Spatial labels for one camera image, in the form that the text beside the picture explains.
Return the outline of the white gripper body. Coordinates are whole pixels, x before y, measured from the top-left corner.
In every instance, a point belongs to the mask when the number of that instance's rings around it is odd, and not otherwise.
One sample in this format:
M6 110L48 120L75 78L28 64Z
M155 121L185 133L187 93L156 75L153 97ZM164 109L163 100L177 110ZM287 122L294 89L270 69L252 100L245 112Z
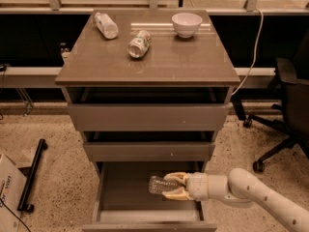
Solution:
M208 200L210 198L208 175L200 172L190 174L186 180L186 190L193 200Z

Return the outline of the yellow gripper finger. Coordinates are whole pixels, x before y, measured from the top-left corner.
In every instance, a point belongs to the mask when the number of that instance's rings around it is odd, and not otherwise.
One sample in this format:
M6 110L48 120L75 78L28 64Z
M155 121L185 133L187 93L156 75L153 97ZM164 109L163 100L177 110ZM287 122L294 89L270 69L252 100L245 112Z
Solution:
M174 172L169 173L163 177L163 180L167 183L168 186L173 188L185 187L188 178L190 177L189 173L185 172Z
M192 197L184 187L177 188L175 190L164 191L162 194L164 197L171 200L178 200L178 201L192 200Z

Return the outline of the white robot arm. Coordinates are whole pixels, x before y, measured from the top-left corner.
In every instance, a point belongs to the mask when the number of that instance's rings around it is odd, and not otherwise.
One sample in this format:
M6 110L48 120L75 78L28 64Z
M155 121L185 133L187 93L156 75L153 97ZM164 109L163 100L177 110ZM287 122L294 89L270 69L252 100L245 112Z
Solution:
M235 168L228 175L202 172L175 172L163 180L172 190L162 195L173 200L206 201L216 199L236 207L258 204L279 221L289 232L309 232L309 211L266 186L253 174Z

